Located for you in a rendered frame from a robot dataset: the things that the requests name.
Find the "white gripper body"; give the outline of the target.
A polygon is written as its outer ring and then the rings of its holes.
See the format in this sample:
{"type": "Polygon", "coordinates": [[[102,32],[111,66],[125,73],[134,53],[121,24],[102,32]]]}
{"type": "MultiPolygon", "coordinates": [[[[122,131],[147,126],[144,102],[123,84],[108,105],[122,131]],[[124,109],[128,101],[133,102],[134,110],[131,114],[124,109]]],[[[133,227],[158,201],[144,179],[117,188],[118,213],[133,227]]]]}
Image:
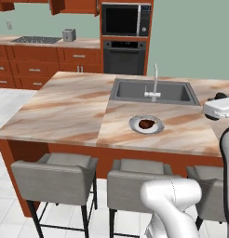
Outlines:
{"type": "Polygon", "coordinates": [[[204,114],[211,119],[229,118],[229,97],[206,101],[203,106],[203,111],[204,114]]]}

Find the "brown steak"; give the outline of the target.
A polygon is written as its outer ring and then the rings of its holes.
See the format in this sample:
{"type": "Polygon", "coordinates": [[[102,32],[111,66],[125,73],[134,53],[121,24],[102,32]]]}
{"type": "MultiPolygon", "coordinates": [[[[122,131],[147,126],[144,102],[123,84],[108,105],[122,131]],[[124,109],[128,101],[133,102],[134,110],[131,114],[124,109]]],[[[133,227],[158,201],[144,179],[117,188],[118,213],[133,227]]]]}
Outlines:
{"type": "Polygon", "coordinates": [[[155,122],[153,120],[148,120],[148,119],[142,119],[139,122],[139,127],[142,129],[149,129],[151,128],[155,122]]]}

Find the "grey rimmed white plate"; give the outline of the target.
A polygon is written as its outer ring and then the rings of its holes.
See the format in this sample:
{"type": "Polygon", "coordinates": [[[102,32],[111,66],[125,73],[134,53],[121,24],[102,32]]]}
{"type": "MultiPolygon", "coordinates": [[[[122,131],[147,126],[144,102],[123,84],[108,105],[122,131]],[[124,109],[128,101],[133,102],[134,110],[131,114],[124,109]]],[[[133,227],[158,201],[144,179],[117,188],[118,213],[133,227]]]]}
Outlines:
{"type": "Polygon", "coordinates": [[[140,134],[158,134],[163,131],[164,125],[162,121],[152,115],[136,115],[129,120],[129,127],[140,134]],[[139,122],[142,119],[153,120],[155,124],[149,129],[142,129],[139,127],[139,122]]]}

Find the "white tap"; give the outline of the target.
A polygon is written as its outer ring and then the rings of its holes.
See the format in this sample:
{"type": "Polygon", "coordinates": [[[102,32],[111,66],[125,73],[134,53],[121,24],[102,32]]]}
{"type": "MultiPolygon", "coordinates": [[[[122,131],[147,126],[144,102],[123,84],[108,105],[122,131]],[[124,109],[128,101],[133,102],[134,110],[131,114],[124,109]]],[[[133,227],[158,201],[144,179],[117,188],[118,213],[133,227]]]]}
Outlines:
{"type": "Polygon", "coordinates": [[[155,82],[153,91],[148,92],[147,87],[144,88],[144,96],[146,98],[150,98],[152,102],[156,102],[156,100],[161,97],[161,94],[157,91],[158,69],[156,64],[154,64],[154,72],[155,72],[155,82]]]}

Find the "grey sink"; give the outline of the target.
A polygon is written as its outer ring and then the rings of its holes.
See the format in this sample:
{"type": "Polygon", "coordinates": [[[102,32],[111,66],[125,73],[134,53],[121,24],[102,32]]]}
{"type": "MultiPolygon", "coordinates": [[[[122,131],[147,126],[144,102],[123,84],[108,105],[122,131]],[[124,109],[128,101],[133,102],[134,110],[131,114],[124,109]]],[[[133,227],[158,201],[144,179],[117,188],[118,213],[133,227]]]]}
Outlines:
{"type": "Polygon", "coordinates": [[[115,79],[110,100],[152,103],[145,93],[159,93],[156,103],[199,106],[200,103],[188,82],[115,79]]]}

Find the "grey bar stool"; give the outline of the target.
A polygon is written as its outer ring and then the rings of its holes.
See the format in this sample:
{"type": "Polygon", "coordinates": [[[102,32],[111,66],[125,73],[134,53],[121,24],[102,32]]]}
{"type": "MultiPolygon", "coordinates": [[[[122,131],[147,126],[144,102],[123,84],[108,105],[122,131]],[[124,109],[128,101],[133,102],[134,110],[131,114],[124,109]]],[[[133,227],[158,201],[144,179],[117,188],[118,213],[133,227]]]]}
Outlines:
{"type": "Polygon", "coordinates": [[[91,207],[98,209],[96,168],[98,158],[74,153],[46,153],[37,162],[16,161],[11,170],[21,197],[27,202],[39,238],[44,238],[34,202],[79,205],[82,211],[85,238],[89,238],[87,212],[90,188],[93,188],[91,207]]]}
{"type": "Polygon", "coordinates": [[[114,238],[117,210],[150,213],[141,201],[141,185],[153,179],[176,179],[169,164],[162,162],[120,159],[114,160],[107,174],[107,206],[109,208],[110,238],[114,238]]]}
{"type": "Polygon", "coordinates": [[[187,166],[187,178],[194,179],[201,187],[201,200],[195,205],[200,229],[204,220],[226,221],[223,207],[223,168],[209,165],[187,166]]]}

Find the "black microwave oven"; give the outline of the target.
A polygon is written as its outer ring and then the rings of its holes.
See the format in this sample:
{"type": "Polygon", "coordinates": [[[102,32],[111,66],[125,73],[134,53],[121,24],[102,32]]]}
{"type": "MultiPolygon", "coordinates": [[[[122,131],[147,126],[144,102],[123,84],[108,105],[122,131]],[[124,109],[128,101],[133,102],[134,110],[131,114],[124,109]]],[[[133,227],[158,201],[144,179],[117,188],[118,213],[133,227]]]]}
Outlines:
{"type": "Polygon", "coordinates": [[[103,35],[147,36],[152,6],[150,4],[102,3],[103,35]]]}

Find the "orange kitchen island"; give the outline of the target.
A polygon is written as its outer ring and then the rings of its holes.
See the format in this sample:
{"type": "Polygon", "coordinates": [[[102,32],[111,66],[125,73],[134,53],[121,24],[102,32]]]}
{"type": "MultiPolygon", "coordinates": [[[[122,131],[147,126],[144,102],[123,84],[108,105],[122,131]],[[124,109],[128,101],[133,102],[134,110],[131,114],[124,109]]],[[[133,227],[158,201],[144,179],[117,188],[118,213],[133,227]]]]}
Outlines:
{"type": "Polygon", "coordinates": [[[85,154],[98,158],[100,179],[119,158],[162,161],[181,176],[189,165],[222,165],[219,138],[229,119],[207,119],[202,105],[110,100],[115,78],[56,73],[0,128],[0,152],[6,165],[17,160],[35,162],[47,152],[85,154]],[[159,118],[163,131],[133,131],[129,120],[136,115],[159,118]]]}

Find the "grey toaster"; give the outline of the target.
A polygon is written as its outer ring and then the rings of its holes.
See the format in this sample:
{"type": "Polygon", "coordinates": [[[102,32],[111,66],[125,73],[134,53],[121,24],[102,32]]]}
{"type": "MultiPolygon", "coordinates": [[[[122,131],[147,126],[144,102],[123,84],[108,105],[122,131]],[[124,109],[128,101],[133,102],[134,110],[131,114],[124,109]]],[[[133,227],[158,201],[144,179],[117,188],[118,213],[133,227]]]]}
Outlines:
{"type": "Polygon", "coordinates": [[[76,39],[75,29],[64,29],[62,31],[62,38],[64,42],[73,42],[76,39]]]}

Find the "orange lower cupboard run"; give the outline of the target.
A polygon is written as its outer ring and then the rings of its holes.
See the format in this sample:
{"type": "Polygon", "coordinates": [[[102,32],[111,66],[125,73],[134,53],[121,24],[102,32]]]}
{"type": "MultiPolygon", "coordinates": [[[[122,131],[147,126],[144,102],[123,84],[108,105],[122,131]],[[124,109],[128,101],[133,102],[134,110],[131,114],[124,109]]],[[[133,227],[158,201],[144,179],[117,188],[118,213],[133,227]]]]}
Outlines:
{"type": "Polygon", "coordinates": [[[16,42],[0,35],[0,87],[40,89],[56,72],[102,73],[99,39],[53,44],[16,42]]]}

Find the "dark grey hob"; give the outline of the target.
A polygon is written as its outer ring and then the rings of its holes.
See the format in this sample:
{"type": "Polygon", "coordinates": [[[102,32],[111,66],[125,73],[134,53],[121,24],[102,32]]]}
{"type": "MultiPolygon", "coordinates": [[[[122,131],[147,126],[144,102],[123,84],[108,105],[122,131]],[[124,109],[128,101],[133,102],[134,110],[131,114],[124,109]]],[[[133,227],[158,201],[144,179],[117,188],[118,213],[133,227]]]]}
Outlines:
{"type": "Polygon", "coordinates": [[[34,43],[34,44],[55,44],[61,40],[61,37],[48,36],[22,36],[11,42],[15,43],[34,43]]]}

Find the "orange wall cabinet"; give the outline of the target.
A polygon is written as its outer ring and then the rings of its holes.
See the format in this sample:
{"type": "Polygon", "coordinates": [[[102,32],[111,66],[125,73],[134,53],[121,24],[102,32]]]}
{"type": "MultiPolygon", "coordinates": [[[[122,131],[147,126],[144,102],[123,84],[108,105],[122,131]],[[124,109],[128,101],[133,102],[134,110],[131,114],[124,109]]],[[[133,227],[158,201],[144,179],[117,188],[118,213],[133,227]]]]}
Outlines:
{"type": "Polygon", "coordinates": [[[100,0],[49,0],[52,15],[60,13],[93,14],[100,13],[100,0]]]}
{"type": "Polygon", "coordinates": [[[11,11],[17,3],[48,4],[49,0],[0,0],[0,11],[11,11]]]}

